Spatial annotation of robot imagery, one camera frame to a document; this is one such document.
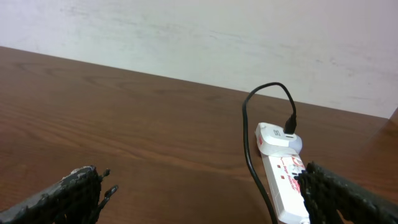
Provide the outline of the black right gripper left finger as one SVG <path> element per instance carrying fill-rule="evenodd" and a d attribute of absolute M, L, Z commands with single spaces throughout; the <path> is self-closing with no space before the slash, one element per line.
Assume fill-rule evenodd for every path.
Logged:
<path fill-rule="evenodd" d="M 106 169 L 99 174 L 95 166 L 74 169 L 57 183 L 1 211 L 1 224 L 95 224 L 102 209 L 118 190 L 114 185 L 100 199 Z"/>

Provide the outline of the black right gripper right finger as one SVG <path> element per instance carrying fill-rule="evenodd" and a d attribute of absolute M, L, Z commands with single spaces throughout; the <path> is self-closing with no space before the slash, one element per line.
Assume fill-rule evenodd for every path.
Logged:
<path fill-rule="evenodd" d="M 310 223 L 397 224 L 397 205 L 314 162 L 297 176 Z"/>

